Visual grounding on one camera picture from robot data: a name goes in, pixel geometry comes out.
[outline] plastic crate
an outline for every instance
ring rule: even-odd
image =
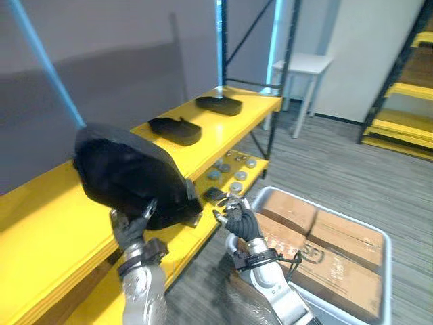
[[[266,202],[266,200],[268,199],[268,197],[271,195],[273,191],[280,191],[289,194],[290,196],[293,196],[294,198],[298,198],[299,200],[314,205],[315,207],[321,210],[328,211],[330,213],[340,216],[341,218],[345,218],[352,222],[371,228],[383,235],[384,237],[383,261],[382,261],[382,266],[379,268],[378,271],[378,274],[382,277],[382,301],[380,305],[380,317],[378,320],[375,320],[372,323],[367,323],[362,320],[359,320],[353,315],[350,315],[344,310],[341,310],[340,308],[332,305],[331,303],[324,301],[323,299],[297,286],[296,284],[291,284],[291,285],[293,285],[299,291],[299,293],[304,297],[304,299],[309,302],[309,305],[311,306],[313,312],[321,320],[323,325],[340,325],[340,324],[391,325],[392,244],[391,244],[390,237],[381,229],[373,227],[372,225],[353,219],[351,217],[348,217],[347,215],[343,215],[339,212],[328,209],[319,204],[315,204],[314,202],[305,200],[297,195],[280,190],[279,188],[274,188],[273,186],[267,186],[258,193],[258,197],[252,203],[253,210],[260,211],[261,207],[263,206],[263,204]]]

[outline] black foam piece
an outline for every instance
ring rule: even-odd
[[[241,112],[242,102],[228,97],[199,97],[196,105],[205,110],[211,110],[224,115],[235,116]]]
[[[194,185],[168,152],[129,131],[88,123],[76,136],[74,166],[90,199],[130,219],[156,198],[149,229],[187,223],[202,210]]]
[[[149,121],[153,133],[182,146],[190,146],[202,137],[202,128],[181,118],[157,117]]]

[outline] robotic wrist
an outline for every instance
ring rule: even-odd
[[[117,269],[121,280],[123,280],[130,271],[137,267],[141,267],[142,265],[159,265],[161,263],[161,258],[168,254],[167,245],[157,238],[152,238],[144,245],[139,245],[136,243],[130,247],[132,248],[133,246],[140,246],[141,249],[139,249],[140,251],[136,255],[126,254],[126,261]]]

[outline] cardboard box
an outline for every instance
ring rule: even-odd
[[[307,235],[313,225],[316,208],[293,196],[274,191],[261,213],[300,234]]]
[[[371,271],[382,264],[384,237],[381,233],[326,211],[317,213],[307,239],[342,253]]]
[[[268,217],[256,213],[257,222],[262,230],[263,236],[269,248],[275,248],[278,253],[282,253],[284,258],[293,259],[297,251],[304,246],[305,236],[287,228],[286,226],[269,219]],[[243,251],[246,249],[245,242],[239,239],[237,247]],[[280,262],[282,266],[289,267],[290,263]]]
[[[378,318],[382,283],[374,272],[308,240],[292,281],[363,321]]]

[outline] gray round button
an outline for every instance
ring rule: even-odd
[[[220,159],[218,159],[216,162],[214,162],[213,167],[218,168],[218,167],[221,166],[222,163],[223,163],[223,159],[220,158]]]
[[[248,159],[246,162],[245,162],[245,165],[248,167],[248,168],[255,168],[255,166],[257,165],[257,161],[255,160],[255,159]]]
[[[231,185],[230,185],[230,192],[237,194],[240,193],[242,191],[242,184],[234,181]]]
[[[230,165],[229,164],[222,164],[219,167],[219,170],[221,171],[221,173],[228,173],[228,172],[230,172]]]
[[[235,173],[235,178],[237,181],[244,181],[246,179],[247,173],[245,171],[237,171]]]
[[[220,171],[211,171],[208,174],[208,178],[211,179],[211,180],[213,180],[213,181],[216,181],[220,177],[221,177],[221,172]]]

